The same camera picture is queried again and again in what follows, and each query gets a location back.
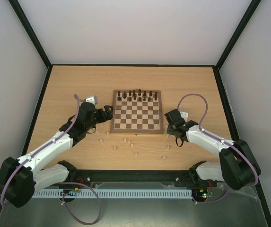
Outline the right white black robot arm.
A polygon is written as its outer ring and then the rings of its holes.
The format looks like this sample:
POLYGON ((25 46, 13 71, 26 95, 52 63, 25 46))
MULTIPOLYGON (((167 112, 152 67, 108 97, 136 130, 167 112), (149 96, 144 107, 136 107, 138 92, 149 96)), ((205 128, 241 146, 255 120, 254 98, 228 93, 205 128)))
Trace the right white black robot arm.
POLYGON ((199 125, 195 121, 185 121, 181 112, 174 109, 165 114, 168 122, 167 132, 184 142, 196 144, 219 158, 219 163, 202 162, 190 173, 190 180, 201 185, 206 180, 225 182, 230 188, 239 190, 259 181, 261 169, 244 140, 221 138, 199 125))

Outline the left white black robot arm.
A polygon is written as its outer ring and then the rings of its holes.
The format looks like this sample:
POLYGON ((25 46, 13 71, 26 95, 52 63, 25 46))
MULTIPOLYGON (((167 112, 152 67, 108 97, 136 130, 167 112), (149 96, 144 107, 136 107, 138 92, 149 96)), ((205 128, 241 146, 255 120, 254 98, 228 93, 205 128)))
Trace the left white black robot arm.
POLYGON ((76 178, 76 167, 60 161, 50 168, 45 166, 62 152, 74 147, 89 130, 113 118, 113 107, 96 109, 94 103, 83 102, 77 114, 71 116, 59 131, 43 145, 17 159, 8 157, 0 168, 0 202, 17 208, 24 206, 35 192, 56 183, 76 178))

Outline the wooden chess board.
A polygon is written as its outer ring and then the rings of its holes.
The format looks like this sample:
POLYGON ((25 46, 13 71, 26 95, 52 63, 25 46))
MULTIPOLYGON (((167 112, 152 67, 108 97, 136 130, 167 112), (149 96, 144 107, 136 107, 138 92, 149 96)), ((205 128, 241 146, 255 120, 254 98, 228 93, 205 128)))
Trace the wooden chess board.
POLYGON ((119 134, 163 134, 163 112, 160 90, 141 90, 141 101, 133 99, 133 90, 116 89, 113 92, 113 118, 110 132, 119 134), (121 101, 118 101, 118 91, 121 93, 121 101), (143 101, 143 92, 146 91, 146 101, 143 101), (152 100, 148 101, 149 92, 152 91, 152 100), (158 92, 157 101, 154 100, 155 92, 158 92))

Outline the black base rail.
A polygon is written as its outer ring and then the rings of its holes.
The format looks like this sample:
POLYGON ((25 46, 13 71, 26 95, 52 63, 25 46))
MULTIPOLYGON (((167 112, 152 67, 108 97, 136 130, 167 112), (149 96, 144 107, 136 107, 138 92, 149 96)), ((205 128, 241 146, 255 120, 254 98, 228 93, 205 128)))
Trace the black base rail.
POLYGON ((85 182, 190 183, 188 170, 77 170, 85 182))

